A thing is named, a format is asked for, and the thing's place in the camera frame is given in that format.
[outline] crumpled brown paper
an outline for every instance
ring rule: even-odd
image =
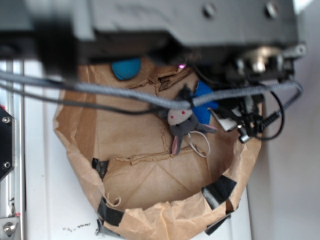
[[[190,69],[156,67],[146,58],[134,79],[119,81],[109,64],[79,67],[82,81],[131,88],[173,99],[184,84],[194,88],[197,76]],[[147,103],[110,96],[64,92],[64,99],[142,110]],[[196,154],[187,136],[182,151],[173,156],[173,137],[166,123],[154,114],[129,116],[114,112],[59,106],[54,120],[56,134],[67,149],[68,159],[83,191],[95,210],[101,198],[118,202],[125,212],[119,226],[104,227],[130,240],[184,240],[202,232],[238,208],[259,154],[261,143],[238,141],[238,133],[224,132],[212,118],[217,134],[207,134],[211,153]],[[208,146],[202,136],[192,134],[198,150]],[[109,161],[103,181],[92,168],[93,158]],[[212,210],[201,188],[221,175],[237,182],[230,198]]]

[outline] plush bunny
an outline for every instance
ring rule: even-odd
[[[180,90],[178,96],[175,99],[188,99],[190,97],[190,93],[190,88],[184,86],[184,88]],[[158,115],[170,125],[170,131],[174,136],[171,153],[174,155],[180,153],[184,135],[187,135],[194,130],[199,130],[211,134],[217,132],[217,129],[215,127],[200,123],[197,116],[191,109],[162,109],[158,111]]]

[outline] blue plush object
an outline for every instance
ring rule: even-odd
[[[212,89],[200,80],[194,96],[199,97],[210,93],[213,93]],[[208,125],[211,118],[211,113],[208,111],[208,108],[216,110],[218,107],[219,105],[217,102],[211,101],[204,105],[196,106],[192,110],[198,118],[199,123]]]
[[[140,71],[141,59],[131,58],[111,63],[114,75],[119,80],[128,80],[134,78]]]

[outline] black tape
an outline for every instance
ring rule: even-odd
[[[207,235],[213,234],[227,219],[231,218],[231,212],[228,213],[225,217],[221,218],[220,220],[216,221],[214,224],[211,224],[207,227],[204,231]]]
[[[102,233],[102,234],[105,234],[105,235],[108,235],[108,236],[111,236],[111,237],[119,238],[119,239],[125,239],[122,236],[120,236],[119,234],[117,234],[117,233],[105,228],[104,227],[104,222],[101,221],[101,219],[97,219],[96,221],[98,223],[98,232],[99,233]]]
[[[236,184],[237,183],[235,181],[222,175],[214,183],[203,187],[201,191],[210,205],[210,208],[213,210],[219,207],[230,197]]]
[[[97,158],[92,159],[92,167],[97,170],[101,179],[104,179],[108,171],[109,161],[100,161]]]
[[[97,213],[100,215],[102,220],[116,227],[119,226],[125,214],[123,211],[119,211],[119,210],[108,207],[107,201],[104,197],[101,198],[101,202],[98,207]]]

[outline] white surface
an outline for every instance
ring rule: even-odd
[[[296,63],[304,93],[286,111],[283,134],[264,146],[248,184],[254,240],[320,239],[320,1],[305,11],[307,56]]]
[[[28,75],[40,75],[38,64],[26,66]],[[27,88],[35,93],[43,90]],[[45,91],[57,97],[56,91]],[[53,131],[56,106],[26,99],[26,202],[27,239],[117,239],[96,235],[97,216],[85,197],[66,157],[66,150]],[[247,193],[239,209],[211,236],[204,232],[195,240],[250,240]]]

